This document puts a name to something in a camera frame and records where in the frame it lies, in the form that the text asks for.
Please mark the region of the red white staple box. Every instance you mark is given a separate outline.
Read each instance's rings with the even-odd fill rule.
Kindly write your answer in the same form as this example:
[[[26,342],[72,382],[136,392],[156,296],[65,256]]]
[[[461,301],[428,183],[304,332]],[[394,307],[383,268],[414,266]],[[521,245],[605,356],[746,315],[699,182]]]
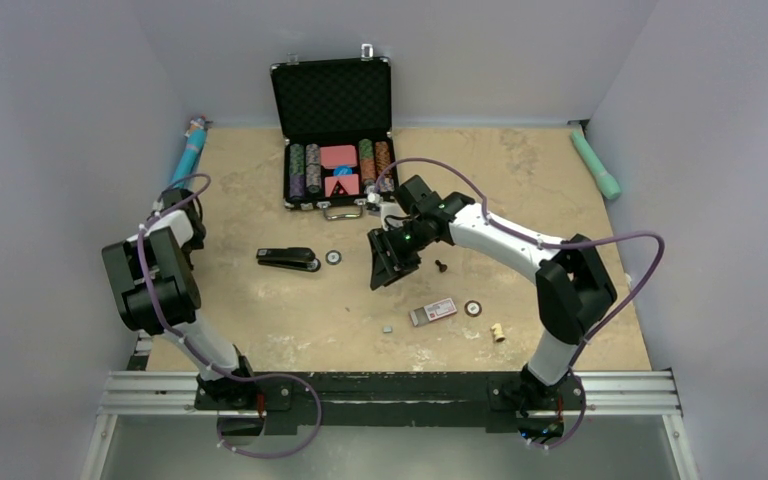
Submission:
[[[412,310],[409,313],[409,318],[414,327],[421,327],[453,316],[456,313],[457,306],[454,300],[452,298],[444,298]]]

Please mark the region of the black stapler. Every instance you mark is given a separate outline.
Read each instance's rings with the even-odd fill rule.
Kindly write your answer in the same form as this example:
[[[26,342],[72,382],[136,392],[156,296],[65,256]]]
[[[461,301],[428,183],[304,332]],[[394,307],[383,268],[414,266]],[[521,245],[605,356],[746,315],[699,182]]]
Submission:
[[[302,272],[317,272],[321,262],[309,247],[261,248],[255,256],[257,263]]]

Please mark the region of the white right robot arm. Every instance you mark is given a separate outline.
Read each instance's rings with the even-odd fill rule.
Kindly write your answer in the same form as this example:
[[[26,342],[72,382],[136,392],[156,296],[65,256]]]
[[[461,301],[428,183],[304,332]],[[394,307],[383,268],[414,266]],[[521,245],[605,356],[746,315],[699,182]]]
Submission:
[[[367,234],[372,290],[416,271],[421,251],[439,242],[481,253],[535,286],[543,333],[523,368],[521,392],[536,407],[556,399],[585,334],[617,299],[598,252],[590,246],[576,249],[571,242],[505,219],[495,222],[472,197],[459,192],[441,197],[419,176],[400,185],[390,201],[373,188],[367,199],[405,215],[399,225],[383,223]]]

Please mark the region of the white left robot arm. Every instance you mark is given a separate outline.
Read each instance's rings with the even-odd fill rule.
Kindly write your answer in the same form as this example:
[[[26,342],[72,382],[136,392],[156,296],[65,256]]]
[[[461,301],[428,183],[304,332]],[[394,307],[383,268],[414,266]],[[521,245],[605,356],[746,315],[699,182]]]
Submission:
[[[103,247],[101,258],[124,325],[174,344],[198,369],[208,400],[244,409],[261,389],[245,356],[200,313],[190,255],[204,248],[206,227],[192,194],[163,191],[138,233]]]

